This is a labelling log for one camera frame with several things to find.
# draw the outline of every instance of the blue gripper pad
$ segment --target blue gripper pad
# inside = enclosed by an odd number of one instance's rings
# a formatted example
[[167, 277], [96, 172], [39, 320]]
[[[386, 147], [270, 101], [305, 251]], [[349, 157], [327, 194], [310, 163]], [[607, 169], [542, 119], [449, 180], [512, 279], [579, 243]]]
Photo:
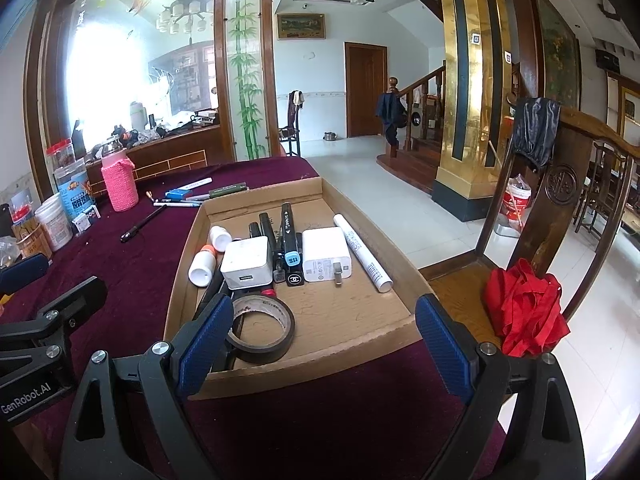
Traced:
[[449, 317], [434, 294], [418, 298], [415, 323], [447, 391], [468, 404], [478, 376], [478, 342], [464, 325]]
[[180, 352], [178, 381], [175, 392], [182, 399], [186, 399], [200, 390], [211, 369], [211, 364], [220, 353], [226, 334], [231, 329], [234, 321], [234, 308], [231, 298], [217, 294], [210, 303], [214, 301], [217, 305], [213, 310], [207, 307], [203, 312], [203, 314], [206, 314], [207, 310], [210, 311], [204, 322], [201, 321], [204, 316], [200, 316], [196, 321], [185, 323], [174, 338], [175, 341], [187, 325], [200, 324], [197, 332], [187, 342], [186, 348]]

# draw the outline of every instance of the wooden door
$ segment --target wooden door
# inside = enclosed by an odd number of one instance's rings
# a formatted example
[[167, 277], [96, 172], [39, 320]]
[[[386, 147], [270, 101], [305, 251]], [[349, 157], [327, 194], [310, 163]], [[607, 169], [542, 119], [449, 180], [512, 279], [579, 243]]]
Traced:
[[347, 137], [379, 135], [376, 104], [386, 91], [386, 46], [344, 44], [347, 89]]

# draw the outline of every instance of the small white box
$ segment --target small white box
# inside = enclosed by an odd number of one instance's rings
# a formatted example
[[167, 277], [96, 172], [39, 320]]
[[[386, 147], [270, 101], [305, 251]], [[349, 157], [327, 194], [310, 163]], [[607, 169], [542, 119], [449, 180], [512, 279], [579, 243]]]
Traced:
[[226, 246], [220, 272], [231, 290], [269, 285], [272, 258], [266, 236], [237, 240]]
[[302, 271], [307, 282], [335, 279], [334, 263], [340, 263], [341, 278], [351, 276], [351, 255], [339, 227], [308, 229], [302, 233]]

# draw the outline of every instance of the cardboard box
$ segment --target cardboard box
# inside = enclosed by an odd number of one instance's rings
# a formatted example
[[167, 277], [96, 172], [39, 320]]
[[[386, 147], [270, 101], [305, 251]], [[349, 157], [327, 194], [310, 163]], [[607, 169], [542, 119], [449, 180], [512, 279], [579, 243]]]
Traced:
[[[278, 284], [278, 297], [296, 317], [296, 333], [287, 354], [267, 365], [236, 360], [233, 370], [209, 374], [195, 399], [250, 394], [309, 381], [420, 340], [414, 321], [415, 302], [432, 292], [430, 286], [362, 211], [320, 177], [223, 196], [200, 207], [176, 273], [164, 339], [171, 341], [192, 319], [204, 293], [188, 280], [187, 272], [194, 255], [206, 243], [210, 227], [220, 225], [233, 237], [247, 238], [249, 223], [258, 221], [258, 215], [266, 211], [277, 230], [283, 202], [291, 202], [299, 232], [332, 227], [334, 214], [341, 213], [394, 280], [394, 288], [380, 294], [353, 253], [353, 273], [339, 288], [334, 282], [298, 287]], [[246, 319], [242, 328], [243, 340], [269, 342], [282, 333], [274, 319], [262, 314], [249, 316], [252, 319]]]

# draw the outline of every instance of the red and white bucket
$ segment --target red and white bucket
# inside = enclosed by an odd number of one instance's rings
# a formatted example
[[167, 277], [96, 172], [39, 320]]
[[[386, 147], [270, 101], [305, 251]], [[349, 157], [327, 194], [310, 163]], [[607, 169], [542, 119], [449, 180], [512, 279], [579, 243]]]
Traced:
[[502, 197], [502, 214], [505, 215], [510, 222], [520, 223], [523, 211], [529, 204], [531, 198], [531, 188], [521, 175], [516, 178], [510, 178], [507, 189]]

